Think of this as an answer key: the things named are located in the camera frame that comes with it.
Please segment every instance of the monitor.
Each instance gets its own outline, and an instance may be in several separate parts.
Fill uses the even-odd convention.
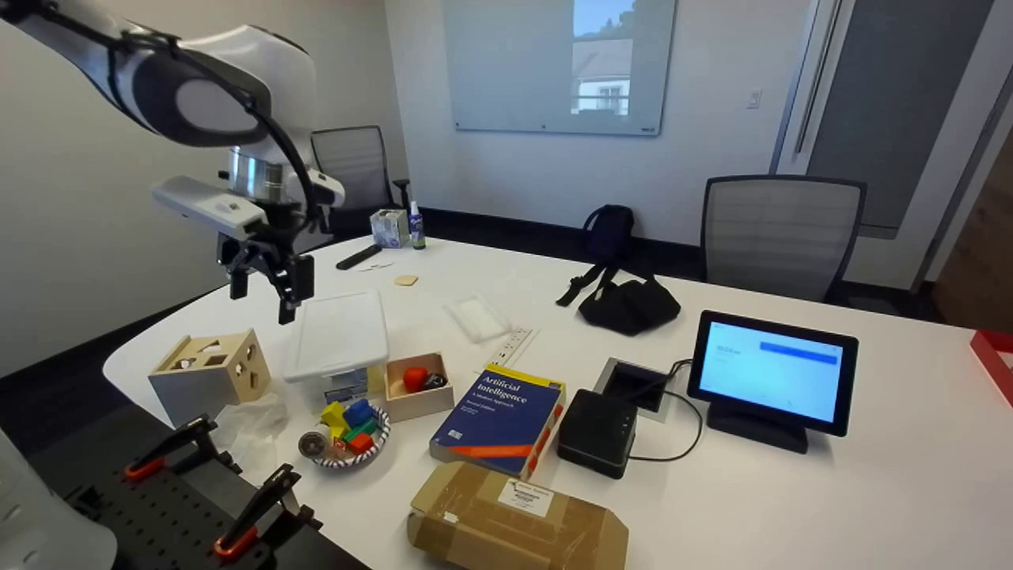
[[[707,424],[808,453],[808,428],[849,433],[858,339],[733,313],[699,313],[686,393]]]

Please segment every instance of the wall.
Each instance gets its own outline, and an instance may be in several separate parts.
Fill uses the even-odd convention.
[[[282,32],[320,66],[315,124],[380,124],[401,170],[384,2],[104,0],[183,38],[239,21]],[[148,196],[213,177],[226,150],[180,150],[133,126],[58,55],[0,24],[0,374],[220,286],[216,238]]]
[[[767,170],[808,0],[681,0],[659,141],[456,132],[442,2],[386,0],[408,173],[424,205],[582,226],[630,202],[636,233],[695,245],[703,182]]]

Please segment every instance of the clamp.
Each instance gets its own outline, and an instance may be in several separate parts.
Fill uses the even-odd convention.
[[[238,560],[258,538],[268,542],[268,544],[282,544],[301,525],[315,525],[320,529],[320,522],[312,521],[312,511],[293,503],[290,488],[293,488],[297,479],[301,474],[288,464],[282,464],[255,488],[255,495],[250,497],[245,513],[235,521],[235,525],[216,542],[216,559],[217,560]]]
[[[195,448],[195,453],[191,456],[191,465],[206,464],[206,459],[220,459],[228,470],[235,470],[232,456],[228,456],[228,453],[217,453],[216,445],[213,445],[213,438],[208,438],[216,428],[217,428],[217,424],[208,421],[206,415],[193,417],[191,424],[177,428],[177,431],[169,433],[162,445],[154,445],[143,459],[130,464],[130,465],[122,470],[122,479],[133,480],[133,484],[138,484],[138,480],[165,471],[169,453],[174,453],[174,449],[180,449],[180,448],[186,448],[186,445]]]

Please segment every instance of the small black device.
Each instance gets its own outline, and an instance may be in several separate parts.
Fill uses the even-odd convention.
[[[579,391],[559,424],[557,456],[623,479],[636,428],[636,404]]]
[[[808,428],[849,433],[858,339],[703,312],[686,393],[707,424],[793,453]]]

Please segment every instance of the blue book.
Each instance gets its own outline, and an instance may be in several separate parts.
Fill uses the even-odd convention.
[[[430,453],[530,479],[562,415],[562,399],[562,383],[488,365],[432,433]]]

